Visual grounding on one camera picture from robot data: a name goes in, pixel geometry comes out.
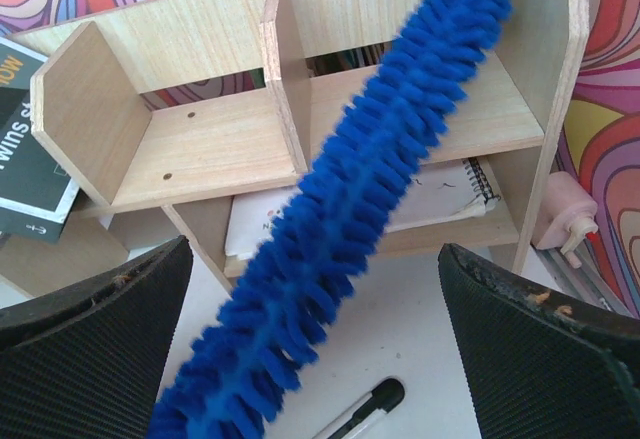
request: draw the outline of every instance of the wooden shelf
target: wooden shelf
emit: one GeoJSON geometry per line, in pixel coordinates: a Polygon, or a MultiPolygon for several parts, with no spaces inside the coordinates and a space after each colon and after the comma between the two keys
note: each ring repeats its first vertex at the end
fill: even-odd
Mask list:
{"type": "MultiPolygon", "coordinates": [[[[324,138],[342,117],[342,107],[361,91],[375,66],[311,81],[311,152],[320,151],[324,138]]],[[[480,66],[478,80],[465,87],[469,100],[448,118],[449,133],[430,162],[450,161],[542,144],[544,133],[500,59],[491,54],[480,66]]]]}
{"type": "MultiPolygon", "coordinates": [[[[481,159],[480,162],[494,192],[500,194],[500,187],[488,161],[481,159]]],[[[378,255],[400,256],[434,252],[448,242],[455,242],[466,247],[501,246],[515,244],[519,237],[507,204],[505,201],[500,201],[493,211],[483,217],[415,227],[386,234],[378,245],[378,255]]],[[[235,256],[227,257],[224,275],[227,278],[242,275],[247,262],[239,260],[235,256]]]]}
{"type": "MultiPolygon", "coordinates": [[[[373,73],[366,67],[311,79],[313,156],[373,73]]],[[[495,55],[480,77],[468,84],[472,99],[449,118],[450,132],[430,161],[542,144],[542,129],[495,55]]],[[[80,201],[75,211],[89,217],[145,209],[290,185],[298,177],[271,97],[258,89],[155,112],[112,204],[80,201]]]]}
{"type": "MultiPolygon", "coordinates": [[[[232,196],[295,183],[375,72],[309,79],[305,57],[389,41],[418,1],[152,0],[18,34],[50,54],[32,82],[33,135],[87,193],[74,216],[160,206],[231,288],[244,267],[224,254],[232,196]],[[261,90],[154,113],[140,97],[261,66],[261,90]]],[[[389,234],[380,254],[489,245],[519,272],[589,28],[588,0],[513,3],[429,159],[489,155],[504,200],[482,218],[389,234]]]]}

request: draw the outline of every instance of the spiral notebook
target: spiral notebook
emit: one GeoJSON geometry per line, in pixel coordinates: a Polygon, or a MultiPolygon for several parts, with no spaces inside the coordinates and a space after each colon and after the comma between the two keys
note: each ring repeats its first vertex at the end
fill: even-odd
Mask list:
{"type": "MultiPolygon", "coordinates": [[[[296,187],[285,187],[236,196],[229,219],[226,255],[239,260],[253,257],[260,244],[271,237],[273,219],[297,193],[296,187]]],[[[481,217],[499,200],[476,158],[426,164],[413,177],[413,184],[391,215],[385,231],[481,217]]]]}

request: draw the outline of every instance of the black book cover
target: black book cover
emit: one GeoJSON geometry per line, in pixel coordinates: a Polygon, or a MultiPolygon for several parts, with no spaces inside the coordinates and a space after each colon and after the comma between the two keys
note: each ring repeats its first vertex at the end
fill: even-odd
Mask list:
{"type": "MultiPolygon", "coordinates": [[[[4,56],[16,57],[6,41],[0,61],[4,56]]],[[[78,186],[31,135],[29,81],[43,62],[38,56],[19,56],[23,67],[12,71],[8,87],[0,62],[0,231],[56,242],[78,186]]]]}

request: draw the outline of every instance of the pen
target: pen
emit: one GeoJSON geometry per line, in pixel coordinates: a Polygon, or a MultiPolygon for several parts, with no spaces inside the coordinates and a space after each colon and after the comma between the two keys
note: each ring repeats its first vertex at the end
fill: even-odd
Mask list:
{"type": "Polygon", "coordinates": [[[313,439],[361,439],[404,399],[404,387],[388,378],[358,399],[313,439]]]}

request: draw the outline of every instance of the blue microfiber duster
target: blue microfiber duster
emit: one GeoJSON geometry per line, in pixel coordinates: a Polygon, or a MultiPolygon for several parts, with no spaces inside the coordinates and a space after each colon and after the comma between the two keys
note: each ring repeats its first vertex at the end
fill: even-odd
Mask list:
{"type": "Polygon", "coordinates": [[[301,193],[274,224],[224,304],[220,325],[193,344],[193,358],[157,404],[151,438],[259,439],[274,421],[298,370],[318,356],[349,276],[367,256],[444,116],[465,97],[482,50],[498,40],[509,0],[424,0],[378,75],[346,107],[301,193]]]}

